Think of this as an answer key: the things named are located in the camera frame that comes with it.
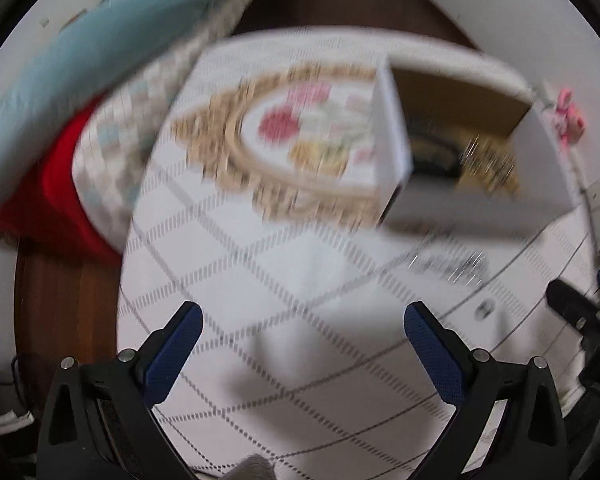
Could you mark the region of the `white cardboard box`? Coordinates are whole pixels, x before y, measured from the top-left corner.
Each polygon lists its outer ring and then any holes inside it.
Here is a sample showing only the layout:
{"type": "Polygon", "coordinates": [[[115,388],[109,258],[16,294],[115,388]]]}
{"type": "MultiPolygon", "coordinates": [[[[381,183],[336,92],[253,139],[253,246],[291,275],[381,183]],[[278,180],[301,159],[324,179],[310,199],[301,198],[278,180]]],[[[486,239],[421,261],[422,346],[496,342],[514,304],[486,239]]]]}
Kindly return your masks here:
{"type": "Polygon", "coordinates": [[[390,56],[372,101],[379,221],[486,236],[535,234],[577,206],[555,133],[516,70],[469,53],[451,61],[390,56]],[[460,180],[413,174],[412,132],[460,147],[460,180]]]}

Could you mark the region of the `light blue quilt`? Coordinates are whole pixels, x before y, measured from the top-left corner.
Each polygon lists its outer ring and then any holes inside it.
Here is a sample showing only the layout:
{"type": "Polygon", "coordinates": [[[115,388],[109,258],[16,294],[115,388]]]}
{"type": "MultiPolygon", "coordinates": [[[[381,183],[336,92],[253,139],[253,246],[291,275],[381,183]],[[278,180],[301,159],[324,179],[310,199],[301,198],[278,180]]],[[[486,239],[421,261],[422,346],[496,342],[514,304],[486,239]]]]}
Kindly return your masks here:
{"type": "Polygon", "coordinates": [[[0,102],[0,206],[78,110],[219,0],[105,0],[62,30],[0,102]]]}

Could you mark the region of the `pink panther plush toy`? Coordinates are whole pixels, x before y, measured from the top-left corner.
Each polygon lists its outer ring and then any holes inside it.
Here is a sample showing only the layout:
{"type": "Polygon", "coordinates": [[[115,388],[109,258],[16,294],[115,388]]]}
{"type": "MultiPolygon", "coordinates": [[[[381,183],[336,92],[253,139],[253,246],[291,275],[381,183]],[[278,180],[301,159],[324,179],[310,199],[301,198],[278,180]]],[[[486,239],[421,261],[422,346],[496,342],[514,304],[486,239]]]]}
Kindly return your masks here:
{"type": "Polygon", "coordinates": [[[558,93],[552,125],[564,145],[576,145],[585,133],[586,121],[569,88],[562,88],[558,93]]]}

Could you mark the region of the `black smartwatch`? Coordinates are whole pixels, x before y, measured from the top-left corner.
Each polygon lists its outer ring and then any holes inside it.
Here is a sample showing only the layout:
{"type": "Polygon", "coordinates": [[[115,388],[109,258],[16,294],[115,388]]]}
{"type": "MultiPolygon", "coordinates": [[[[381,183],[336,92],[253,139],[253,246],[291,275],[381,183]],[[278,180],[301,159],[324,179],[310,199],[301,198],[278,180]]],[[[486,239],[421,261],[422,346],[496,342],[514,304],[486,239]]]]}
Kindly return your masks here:
{"type": "Polygon", "coordinates": [[[463,163],[457,144],[431,132],[415,131],[408,137],[415,176],[460,180],[463,163]]]}

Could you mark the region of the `checkered bed sheet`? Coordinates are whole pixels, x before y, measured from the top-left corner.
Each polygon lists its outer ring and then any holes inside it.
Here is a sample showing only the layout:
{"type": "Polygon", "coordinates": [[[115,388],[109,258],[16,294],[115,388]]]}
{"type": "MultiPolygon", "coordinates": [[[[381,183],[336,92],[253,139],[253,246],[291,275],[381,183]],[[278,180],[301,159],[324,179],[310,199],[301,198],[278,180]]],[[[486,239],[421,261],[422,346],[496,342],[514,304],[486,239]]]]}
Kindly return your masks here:
{"type": "Polygon", "coordinates": [[[152,149],[201,53],[230,36],[252,0],[219,0],[187,34],[115,88],[94,109],[74,150],[71,174],[85,216],[80,251],[116,261],[152,149]]]}

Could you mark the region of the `red blanket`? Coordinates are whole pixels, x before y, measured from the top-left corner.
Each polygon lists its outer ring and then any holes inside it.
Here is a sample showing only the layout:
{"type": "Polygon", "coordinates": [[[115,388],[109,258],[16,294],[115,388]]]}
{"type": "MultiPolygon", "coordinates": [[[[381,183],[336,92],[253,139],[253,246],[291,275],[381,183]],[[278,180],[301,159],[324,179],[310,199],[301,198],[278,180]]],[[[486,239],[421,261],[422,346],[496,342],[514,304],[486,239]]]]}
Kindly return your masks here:
{"type": "Polygon", "coordinates": [[[64,125],[0,207],[0,235],[30,240],[72,260],[120,266],[120,252],[88,220],[71,172],[76,144],[99,102],[91,100],[64,125]]]}

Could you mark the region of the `white patterned tablecloth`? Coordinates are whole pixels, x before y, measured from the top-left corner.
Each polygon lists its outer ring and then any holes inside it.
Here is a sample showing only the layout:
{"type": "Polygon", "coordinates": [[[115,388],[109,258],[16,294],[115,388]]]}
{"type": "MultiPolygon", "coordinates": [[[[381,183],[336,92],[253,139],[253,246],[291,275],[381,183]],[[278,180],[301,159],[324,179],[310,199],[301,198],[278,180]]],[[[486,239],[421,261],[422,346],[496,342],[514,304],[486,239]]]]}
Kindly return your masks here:
{"type": "Polygon", "coordinates": [[[469,53],[402,32],[254,32],[204,52],[150,155],[125,245],[118,345],[195,301],[204,329],[155,414],[219,477],[259,454],[282,479],[404,479],[452,415],[404,336],[424,302],[468,346],[540,356],[560,404],[582,396],[579,339],[544,300],[592,292],[586,210],[527,236],[379,229],[368,128],[390,56],[469,53]]]}

